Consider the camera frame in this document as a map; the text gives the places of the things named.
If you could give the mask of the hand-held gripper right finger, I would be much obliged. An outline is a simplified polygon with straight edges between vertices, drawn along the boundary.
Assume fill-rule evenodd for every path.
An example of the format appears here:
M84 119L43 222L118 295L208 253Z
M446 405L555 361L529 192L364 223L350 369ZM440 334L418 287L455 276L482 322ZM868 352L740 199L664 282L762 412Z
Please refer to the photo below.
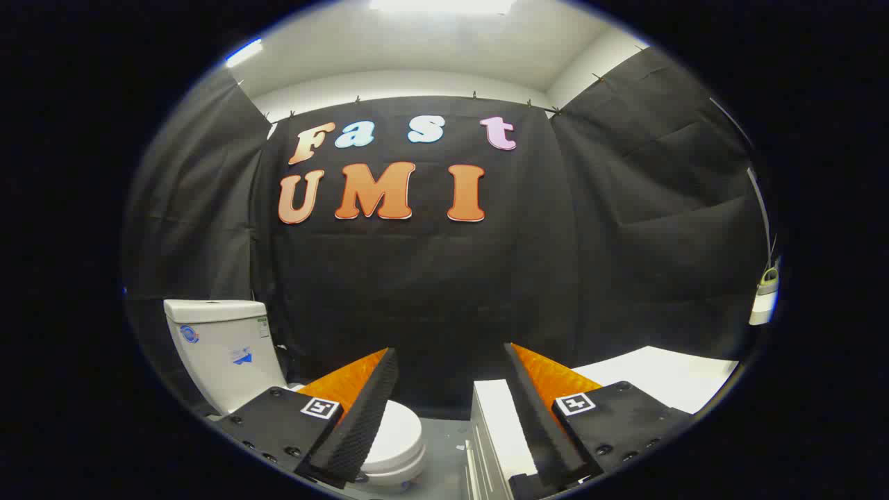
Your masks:
M518 344L504 345L507 384L546 494L564 492L644 458L692 415L634 384L599 384Z

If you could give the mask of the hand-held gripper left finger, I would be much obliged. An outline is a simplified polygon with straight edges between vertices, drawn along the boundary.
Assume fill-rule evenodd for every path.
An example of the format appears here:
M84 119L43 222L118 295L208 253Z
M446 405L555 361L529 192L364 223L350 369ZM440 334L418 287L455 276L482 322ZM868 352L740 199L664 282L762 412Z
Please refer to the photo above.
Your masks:
M398 379L380 349L299 390L271 386L219 421L219 432L279 469L340 490L358 478Z

